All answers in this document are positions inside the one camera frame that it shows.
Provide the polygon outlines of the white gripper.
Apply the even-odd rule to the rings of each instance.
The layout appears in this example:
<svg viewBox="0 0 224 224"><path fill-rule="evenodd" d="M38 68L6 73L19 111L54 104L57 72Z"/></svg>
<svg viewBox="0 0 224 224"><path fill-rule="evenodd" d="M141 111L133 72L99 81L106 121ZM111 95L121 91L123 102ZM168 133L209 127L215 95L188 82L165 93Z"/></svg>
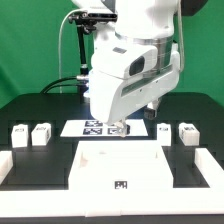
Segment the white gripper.
<svg viewBox="0 0 224 224"><path fill-rule="evenodd" d="M98 49L89 73L91 115L111 125L173 90L179 81L178 46L172 46L170 62L160 71L154 69L157 56L153 45ZM128 133L129 126L123 122L121 136Z"/></svg>

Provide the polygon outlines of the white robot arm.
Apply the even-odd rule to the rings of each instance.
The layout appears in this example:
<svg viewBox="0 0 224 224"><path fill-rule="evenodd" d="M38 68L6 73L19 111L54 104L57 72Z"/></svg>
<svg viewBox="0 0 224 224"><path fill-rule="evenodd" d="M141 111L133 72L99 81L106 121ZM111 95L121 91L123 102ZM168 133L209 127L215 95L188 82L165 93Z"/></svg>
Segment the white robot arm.
<svg viewBox="0 0 224 224"><path fill-rule="evenodd" d="M184 44L173 41L182 16L203 0L72 0L98 24L89 72L91 115L127 135L126 118L173 90L184 69Z"/></svg>

